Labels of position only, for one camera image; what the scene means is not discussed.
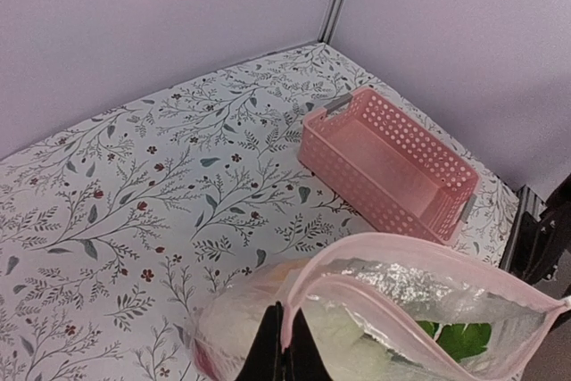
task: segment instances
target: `table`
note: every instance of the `table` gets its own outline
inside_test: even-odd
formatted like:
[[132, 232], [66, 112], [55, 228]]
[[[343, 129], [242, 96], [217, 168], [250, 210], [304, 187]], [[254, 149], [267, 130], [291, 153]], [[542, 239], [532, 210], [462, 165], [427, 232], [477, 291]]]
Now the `table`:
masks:
[[371, 229], [295, 157], [303, 115], [363, 85], [476, 168], [455, 248], [497, 265], [515, 195], [381, 80], [305, 46], [111, 109], [0, 163], [1, 378], [201, 379], [179, 338], [209, 296]]

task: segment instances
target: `green object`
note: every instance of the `green object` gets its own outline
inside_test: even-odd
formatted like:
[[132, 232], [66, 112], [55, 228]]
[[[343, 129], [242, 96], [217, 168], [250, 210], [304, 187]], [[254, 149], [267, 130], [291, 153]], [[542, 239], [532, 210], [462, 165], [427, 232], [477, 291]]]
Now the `green object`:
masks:
[[440, 325], [431, 321], [418, 321], [420, 327], [455, 361], [485, 352], [492, 337], [489, 323]]

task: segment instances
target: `floral pattern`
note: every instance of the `floral pattern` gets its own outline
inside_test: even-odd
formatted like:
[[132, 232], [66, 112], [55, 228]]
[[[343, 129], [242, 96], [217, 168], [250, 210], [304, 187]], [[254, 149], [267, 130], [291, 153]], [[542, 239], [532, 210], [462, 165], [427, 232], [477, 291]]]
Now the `floral pattern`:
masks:
[[201, 379], [179, 338], [212, 294], [370, 230], [295, 156], [302, 117], [363, 85], [475, 166], [482, 185], [456, 250], [499, 263], [514, 194], [382, 81], [306, 46], [111, 109], [0, 162], [0, 379]]

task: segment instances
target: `basket handle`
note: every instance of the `basket handle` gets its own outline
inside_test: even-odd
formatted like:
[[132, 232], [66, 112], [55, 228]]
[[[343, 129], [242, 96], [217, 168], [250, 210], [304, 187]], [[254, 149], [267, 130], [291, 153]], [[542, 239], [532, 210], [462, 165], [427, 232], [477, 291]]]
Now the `basket handle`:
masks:
[[336, 110], [341, 109], [343, 106], [348, 104], [352, 99], [353, 99], [353, 94], [351, 93], [343, 94], [340, 97], [337, 97], [335, 100], [330, 101], [323, 107], [327, 111], [327, 114], [333, 113]]
[[472, 211], [472, 208], [474, 207], [475, 202], [476, 202], [476, 194], [472, 194], [468, 198], [468, 200], [466, 201], [466, 204], [464, 204], [464, 208], [460, 212], [460, 215], [458, 217], [458, 220], [460, 222], [468, 223], [468, 217], [470, 216], [470, 212]]

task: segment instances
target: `pink basket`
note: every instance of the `pink basket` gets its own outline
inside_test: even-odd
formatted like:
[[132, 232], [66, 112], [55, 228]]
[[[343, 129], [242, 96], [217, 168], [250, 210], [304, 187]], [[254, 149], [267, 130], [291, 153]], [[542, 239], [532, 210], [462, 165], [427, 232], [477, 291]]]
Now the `pink basket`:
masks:
[[479, 182], [457, 154], [370, 88], [304, 118], [299, 160], [377, 230], [446, 245], [467, 222]]

